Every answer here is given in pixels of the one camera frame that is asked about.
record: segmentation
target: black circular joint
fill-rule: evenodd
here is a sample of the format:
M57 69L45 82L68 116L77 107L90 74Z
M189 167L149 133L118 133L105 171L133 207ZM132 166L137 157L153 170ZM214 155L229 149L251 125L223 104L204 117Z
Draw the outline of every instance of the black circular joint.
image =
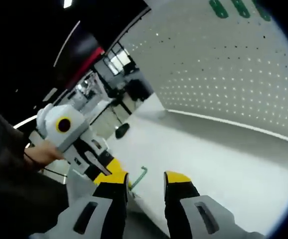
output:
M71 127L71 122L69 119L62 119L59 121L58 130L62 133L69 131Z

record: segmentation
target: human hand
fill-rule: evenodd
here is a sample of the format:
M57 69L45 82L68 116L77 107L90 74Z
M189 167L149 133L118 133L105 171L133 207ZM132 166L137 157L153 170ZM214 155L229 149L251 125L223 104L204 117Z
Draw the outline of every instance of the human hand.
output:
M41 144L26 148L24 150L24 159L29 163L33 164L32 160L41 166L47 166L56 159L63 159L62 153L48 140L44 140Z

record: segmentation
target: perforated panel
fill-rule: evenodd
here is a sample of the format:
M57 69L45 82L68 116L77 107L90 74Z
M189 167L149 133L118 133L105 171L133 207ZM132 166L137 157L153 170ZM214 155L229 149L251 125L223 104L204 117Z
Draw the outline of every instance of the perforated panel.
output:
M250 0L219 18L207 0L153 10L121 39L163 106L250 125L288 140L288 40Z

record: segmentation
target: dark sleeve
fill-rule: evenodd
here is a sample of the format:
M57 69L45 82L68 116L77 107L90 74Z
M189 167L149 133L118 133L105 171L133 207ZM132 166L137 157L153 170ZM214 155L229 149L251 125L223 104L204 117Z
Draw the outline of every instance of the dark sleeve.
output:
M65 185L27 167L23 159L27 143L0 115L0 220L19 237L49 230L68 207Z

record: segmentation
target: red stripe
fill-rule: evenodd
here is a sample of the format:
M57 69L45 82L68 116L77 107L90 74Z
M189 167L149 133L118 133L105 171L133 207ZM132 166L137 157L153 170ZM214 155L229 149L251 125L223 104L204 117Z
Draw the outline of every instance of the red stripe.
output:
M69 83L66 85L67 89L71 89L82 77L82 75L85 73L85 71L89 68L89 66L100 56L104 50L102 47L96 48L94 52L92 52L91 56L82 64L80 69L75 73L75 75L72 77L72 80L69 81Z

